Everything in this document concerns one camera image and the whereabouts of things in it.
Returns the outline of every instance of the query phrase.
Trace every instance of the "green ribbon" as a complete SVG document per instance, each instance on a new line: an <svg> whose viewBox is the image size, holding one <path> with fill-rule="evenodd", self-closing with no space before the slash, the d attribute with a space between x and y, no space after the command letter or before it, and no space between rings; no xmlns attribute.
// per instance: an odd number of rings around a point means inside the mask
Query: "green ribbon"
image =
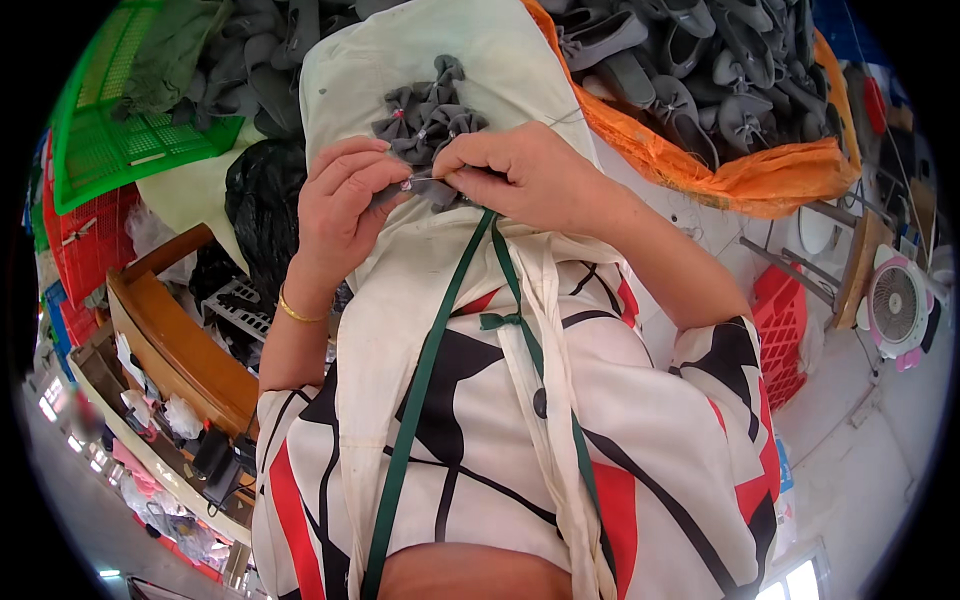
<svg viewBox="0 0 960 600"><path fill-rule="evenodd" d="M496 313L484 313L480 315L480 330L490 331L491 329L498 329L503 325L519 325L521 321L523 321L523 317L521 317L519 313L502 316Z"/></svg>
<svg viewBox="0 0 960 600"><path fill-rule="evenodd" d="M507 249L507 243L503 239L503 234L496 226L496 220L500 215L488 208L484 208L483 217L473 231L473 236L467 243L467 248L460 257L456 270L453 272L453 278L446 288L444 300L440 304L440 310L434 319L430 332L423 343L423 349L420 351L420 360L417 363L417 369L414 372L414 378L410 385L410 394L407 397L407 405L403 411L403 419L400 422L399 431L396 434L394 444L394 453L390 458L390 465L387 467L387 477L383 485L383 493L380 495L380 505L376 512L376 521L373 525L373 537L370 544L370 554L367 563L367 573L364 577L361 595L364 600L376 600L377 593L380 591L380 580L383 576L383 565L387 560L387 546L390 545L390 535L394 529L396 519L396 505L400 499L400 490L403 487L403 478L406 475L407 465L410 462L410 450L413 447L414 434L417 432L417 424L420 422L420 412L423 408L423 400L426 397L427 384L430 381L430 375L433 372L433 366L437 359L437 352L440 349L440 341L444 336L446 322L450 318L450 312L453 310L453 303L457 299L457 292L464 282L467 274L467 267L473 255L476 254L477 247L480 245L480 239L487 229L491 230L493 249L496 251L497 261L500 263L500 269L507 279L507 285L516 299L516 312L509 315L497 315L494 313L484 313L480 315L480 328L482 330L497 329L506 324L518 324L523 331L523 339L526 342L527 349L533 359L534 367L537 369L537 375L540 381L543 380L543 349L540 342L534 336L533 331L520 313L520 284L514 270L514 263L510 258L510 251ZM573 420L573 440L577 448L577 466L580 474L584 478L590 498L593 501L593 507L600 517L600 500L597 496L596 481L593 476L593 465L590 462L587 450L587 441L584 438L584 432L577 421L577 416L570 410L570 417ZM613 580L616 582L616 569L613 563L613 552L607 532L603 527L603 520L600 520L600 544L603 549L604 557L613 574Z"/></svg>

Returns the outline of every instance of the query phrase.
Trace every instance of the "black button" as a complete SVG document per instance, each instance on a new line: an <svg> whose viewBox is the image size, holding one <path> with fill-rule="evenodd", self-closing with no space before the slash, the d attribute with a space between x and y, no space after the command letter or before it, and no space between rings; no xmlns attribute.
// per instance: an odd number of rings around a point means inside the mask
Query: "black button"
<svg viewBox="0 0 960 600"><path fill-rule="evenodd" d="M534 412L541 419L546 419L546 390L543 388L534 392Z"/></svg>

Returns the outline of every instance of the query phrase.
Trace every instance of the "green plastic crate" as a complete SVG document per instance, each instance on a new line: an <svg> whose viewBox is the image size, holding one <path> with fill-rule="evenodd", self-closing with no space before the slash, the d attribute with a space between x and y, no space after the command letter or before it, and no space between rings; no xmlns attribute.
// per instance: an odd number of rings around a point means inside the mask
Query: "green plastic crate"
<svg viewBox="0 0 960 600"><path fill-rule="evenodd" d="M54 126L54 209L63 215L127 183L194 160L219 156L236 141L243 117L213 119L205 132L174 127L171 115L110 117L133 57L163 0L124 0L84 50L67 82Z"/></svg>

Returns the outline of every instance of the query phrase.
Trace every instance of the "blue plastic crate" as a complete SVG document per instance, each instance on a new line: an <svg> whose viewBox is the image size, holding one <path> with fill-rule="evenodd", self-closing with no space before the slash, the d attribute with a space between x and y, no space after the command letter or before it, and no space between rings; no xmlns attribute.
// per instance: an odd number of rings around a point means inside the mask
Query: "blue plastic crate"
<svg viewBox="0 0 960 600"><path fill-rule="evenodd" d="M73 347L70 346L70 336L67 335L66 324L63 322L63 315L60 313L60 303L67 300L67 297L59 279L43 292L43 297L47 300L47 314L50 315L50 323L54 327L55 337L57 338L54 342L54 353L57 355L60 367L66 374L67 379L76 381L66 362L66 355L70 353Z"/></svg>

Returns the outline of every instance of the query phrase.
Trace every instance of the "orange woven bag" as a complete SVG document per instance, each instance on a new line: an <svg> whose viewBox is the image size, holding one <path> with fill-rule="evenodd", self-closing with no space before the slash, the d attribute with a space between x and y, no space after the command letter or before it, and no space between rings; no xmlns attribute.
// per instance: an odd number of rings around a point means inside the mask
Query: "orange woven bag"
<svg viewBox="0 0 960 600"><path fill-rule="evenodd" d="M827 70L831 86L828 99L837 107L844 122L850 160L844 158L835 139L827 138L807 144L786 144L744 156L711 173L671 142L576 85L564 63L550 15L536 0L522 2L564 66L590 128L647 180L679 190L713 208L736 210L760 219L777 219L789 215L801 204L839 197L860 177L860 154L846 83L836 57L820 32L816 32L814 56Z"/></svg>

